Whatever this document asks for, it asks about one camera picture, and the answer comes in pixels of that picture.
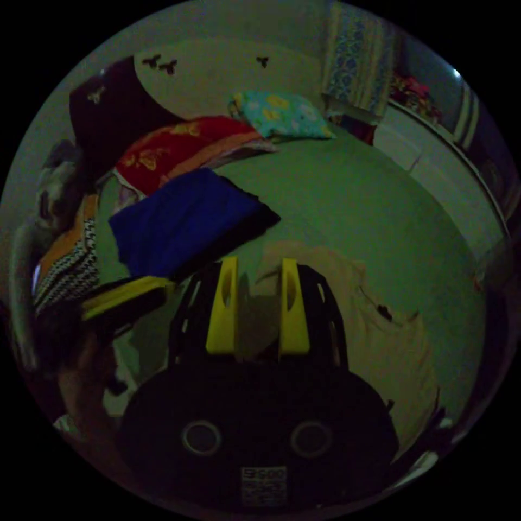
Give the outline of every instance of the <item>floral pillow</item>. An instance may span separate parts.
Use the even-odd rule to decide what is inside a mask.
[[[232,96],[230,114],[265,138],[335,138],[320,111],[296,94],[245,91]]]

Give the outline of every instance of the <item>dark red cloth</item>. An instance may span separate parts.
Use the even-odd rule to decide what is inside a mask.
[[[69,111],[76,143],[90,171],[98,176],[110,170],[140,137],[183,121],[148,95],[136,75],[133,56],[72,91]]]

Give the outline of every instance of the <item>towel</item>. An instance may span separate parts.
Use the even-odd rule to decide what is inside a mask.
[[[257,197],[201,168],[121,210],[109,224],[119,260],[133,276],[183,279],[279,221]]]

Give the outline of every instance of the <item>red pillow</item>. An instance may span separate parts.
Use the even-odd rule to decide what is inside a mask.
[[[225,116],[165,126],[134,143],[116,164],[122,184],[148,196],[165,183],[203,166],[276,147],[248,123]]]

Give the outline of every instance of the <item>curtain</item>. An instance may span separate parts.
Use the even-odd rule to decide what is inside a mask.
[[[333,2],[329,12],[322,94],[384,115],[398,51],[398,31],[378,16]]]

